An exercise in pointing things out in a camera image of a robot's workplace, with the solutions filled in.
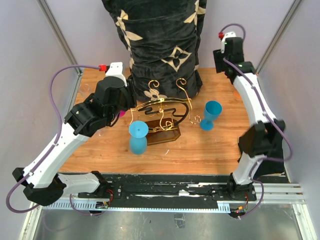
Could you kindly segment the magenta wine glass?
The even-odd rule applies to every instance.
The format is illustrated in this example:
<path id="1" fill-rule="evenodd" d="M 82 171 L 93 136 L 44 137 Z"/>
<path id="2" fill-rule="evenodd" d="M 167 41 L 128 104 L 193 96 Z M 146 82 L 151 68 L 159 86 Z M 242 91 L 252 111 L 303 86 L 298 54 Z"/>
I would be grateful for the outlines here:
<path id="1" fill-rule="evenodd" d="M 123 117 L 125 114 L 126 114 L 126 112 L 121 110 L 121 111 L 119 112 L 118 116 L 121 118 L 121 117 Z"/>

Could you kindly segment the blue wine glass front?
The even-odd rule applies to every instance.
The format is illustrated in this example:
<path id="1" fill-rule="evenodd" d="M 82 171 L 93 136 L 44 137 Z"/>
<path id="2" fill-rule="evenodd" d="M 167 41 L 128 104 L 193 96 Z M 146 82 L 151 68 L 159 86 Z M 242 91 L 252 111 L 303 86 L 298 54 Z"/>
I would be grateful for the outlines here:
<path id="1" fill-rule="evenodd" d="M 148 125 L 141 120 L 136 120 L 129 126 L 129 134 L 131 135 L 129 148 L 133 154 L 142 155 L 147 150 L 146 136 L 148 132 Z"/>

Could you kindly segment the blue wine glass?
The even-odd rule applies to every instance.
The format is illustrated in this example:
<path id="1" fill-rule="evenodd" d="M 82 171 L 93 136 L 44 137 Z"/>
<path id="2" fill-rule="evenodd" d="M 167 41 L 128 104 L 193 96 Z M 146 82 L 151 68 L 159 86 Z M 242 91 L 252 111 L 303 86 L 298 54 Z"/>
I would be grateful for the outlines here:
<path id="1" fill-rule="evenodd" d="M 204 119 L 200 122 L 200 128 L 204 131 L 211 131 L 214 128 L 214 121 L 222 113 L 222 105 L 214 100 L 208 101 L 204 106 Z"/>
<path id="2" fill-rule="evenodd" d="M 133 154 L 142 155 L 147 150 L 146 136 L 148 132 L 148 125 L 141 120 L 136 120 L 129 126 L 129 134 L 131 135 L 129 148 Z"/>

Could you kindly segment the clear wine glass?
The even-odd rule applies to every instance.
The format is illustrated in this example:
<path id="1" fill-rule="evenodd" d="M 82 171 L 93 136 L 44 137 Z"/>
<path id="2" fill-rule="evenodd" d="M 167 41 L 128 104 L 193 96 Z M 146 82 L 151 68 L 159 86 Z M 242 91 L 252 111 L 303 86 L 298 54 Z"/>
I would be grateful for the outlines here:
<path id="1" fill-rule="evenodd" d="M 81 84 L 79 87 L 79 93 L 83 98 L 87 98 L 91 93 L 91 88 L 88 84 Z"/>

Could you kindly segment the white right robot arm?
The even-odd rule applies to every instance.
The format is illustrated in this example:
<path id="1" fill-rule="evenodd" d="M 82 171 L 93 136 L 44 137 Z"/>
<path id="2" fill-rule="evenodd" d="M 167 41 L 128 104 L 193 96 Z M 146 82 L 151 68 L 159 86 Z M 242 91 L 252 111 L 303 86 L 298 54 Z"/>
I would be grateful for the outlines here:
<path id="1" fill-rule="evenodd" d="M 238 139 L 241 156 L 230 174 L 226 193 L 238 200 L 253 190 L 253 177 L 283 173 L 283 133 L 286 124 L 272 113 L 262 94 L 258 76 L 250 61 L 245 61 L 241 37 L 225 36 L 221 49 L 213 51 L 216 72 L 223 72 L 239 93 L 250 127 Z"/>

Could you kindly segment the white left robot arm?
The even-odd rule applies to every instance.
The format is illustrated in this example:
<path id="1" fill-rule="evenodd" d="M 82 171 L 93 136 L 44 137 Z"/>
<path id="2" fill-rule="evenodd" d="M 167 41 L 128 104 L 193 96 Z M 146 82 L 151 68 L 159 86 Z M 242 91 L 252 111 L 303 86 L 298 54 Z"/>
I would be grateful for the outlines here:
<path id="1" fill-rule="evenodd" d="M 99 171 L 86 174 L 59 174 L 73 152 L 98 130 L 113 127 L 121 111 L 135 108 L 137 98 L 131 80 L 106 76 L 95 92 L 76 104 L 65 116 L 57 135 L 48 144 L 48 153 L 38 156 L 25 168 L 17 167 L 12 175 L 24 186 L 25 197 L 38 205 L 49 206 L 62 196 L 88 193 L 101 198 L 109 183 Z"/>

